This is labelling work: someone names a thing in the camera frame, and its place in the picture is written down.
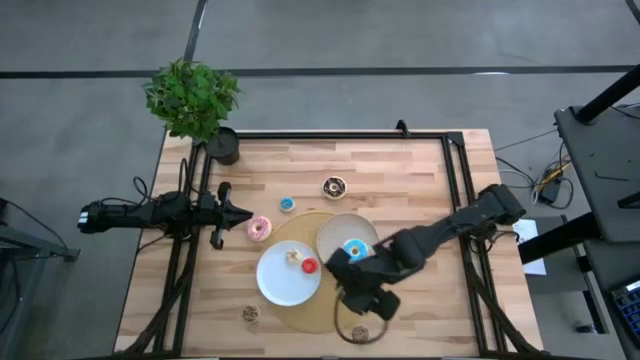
pink donut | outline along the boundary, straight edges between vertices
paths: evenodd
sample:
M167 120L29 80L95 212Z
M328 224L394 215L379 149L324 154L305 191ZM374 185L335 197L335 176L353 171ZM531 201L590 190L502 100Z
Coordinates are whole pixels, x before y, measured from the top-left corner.
M271 235L271 222L264 216L256 216L247 224L247 235L253 241L264 241Z

donut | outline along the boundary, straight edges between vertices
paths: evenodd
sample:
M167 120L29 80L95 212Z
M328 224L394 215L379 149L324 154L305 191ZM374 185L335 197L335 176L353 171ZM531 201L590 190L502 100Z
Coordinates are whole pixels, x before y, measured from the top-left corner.
M271 222L264 216L256 216L247 224L247 235L253 241L264 241L271 235Z
M249 323L254 323L260 318L260 308L256 305L247 305L242 309L242 318Z
M369 255L369 247L360 239L347 240L342 248L351 256L351 261L359 261Z
M351 338L357 342L365 342L369 340L369 329L364 325L358 325L353 328Z
M296 208L296 202L290 197L284 197L280 200L280 211L291 212Z
M339 200L347 193L347 183L341 177L331 176L322 183L324 196L331 200Z
M287 262L292 264L298 264L302 262L302 253L298 249L287 250Z
M306 258L302 262L302 271L305 274L313 274L318 270L318 262L314 258Z

gray floor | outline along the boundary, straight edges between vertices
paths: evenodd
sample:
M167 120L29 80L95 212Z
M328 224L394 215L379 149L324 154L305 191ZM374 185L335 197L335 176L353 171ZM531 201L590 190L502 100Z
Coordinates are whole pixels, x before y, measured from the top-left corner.
M5 1L0 33L12 36L0 36L0 71L153 69L184 52L194 8L193 0ZM210 0L195 58L224 68L625 65L640 60L638 32L622 0ZM556 109L588 101L619 76L243 78L229 124L390 128L404 119L412 128L488 128L500 147L553 129ZM139 232L87 236L75 222L88 201L135 198L134 175L151 182L162 128L144 108L142 82L0 80L0 196L82 249L75 264L48 265L22 358L112 349ZM637 101L639 94L627 100ZM499 156L537 176L559 146L553 134ZM568 175L578 185L565 211L571 218L588 205ZM531 216L559 213L516 193ZM570 331L575 319L557 314L577 300L533 299L547 350L577 355L583 339L558 341L556 331ZM608 344L603 354L618 354Z

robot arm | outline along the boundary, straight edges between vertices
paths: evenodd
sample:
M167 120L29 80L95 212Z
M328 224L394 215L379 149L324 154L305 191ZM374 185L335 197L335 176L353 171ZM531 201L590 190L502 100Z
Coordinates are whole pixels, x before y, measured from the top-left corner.
M477 201L430 226L400 230L373 246L374 256L350 262L343 250L336 250L325 264L342 287L342 302L351 311L372 311L390 320L400 299L382 284L395 284L424 268L425 260L438 247L459 235L487 238L496 224L511 225L525 210L505 185L491 185Z
M106 205L94 201L82 208L78 228L85 234L105 232L111 228L159 228L172 237L186 238L194 226L213 225L211 245L222 249L222 230L249 220L253 213L231 204L231 185L222 183L218 199L211 193L203 193L200 202L192 205L182 192L172 191L145 204Z

wooden tabletop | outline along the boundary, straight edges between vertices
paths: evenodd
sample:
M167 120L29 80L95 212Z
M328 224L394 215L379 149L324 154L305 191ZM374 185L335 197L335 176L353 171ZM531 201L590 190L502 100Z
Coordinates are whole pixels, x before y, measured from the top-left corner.
M489 132L463 133L475 190L500 183ZM179 163L188 158L189 150L188 139L166 139L154 195L177 188ZM453 151L460 197L466 204ZM233 204L268 217L275 228L307 211L352 212L369 219L384 237L401 228L428 225L451 212L439 140L243 140L240 153L233 166L214 165L209 189L215 192L220 182L230 182ZM322 197L320 185L330 175L348 183L342 200ZM291 214L279 211L284 196L296 200ZM262 246L249 241L242 224L224 234L224 250L213 250L210 230L205 228L200 238L183 356L477 355L457 239L442 245L424 270L391 287L402 304L388 333L372 345L356 346L335 333L302 333L282 324L269 312L257 287L255 270ZM145 230L142 244L159 235L159 230ZM170 251L166 240L137 257L116 350L131 344L160 306ZM501 307L525 338L542 348L515 241L502 237L489 257ZM257 325L241 319L249 304L261 309ZM490 348L495 348L484 307L483 317ZM168 348L174 322L175 310L167 331Z

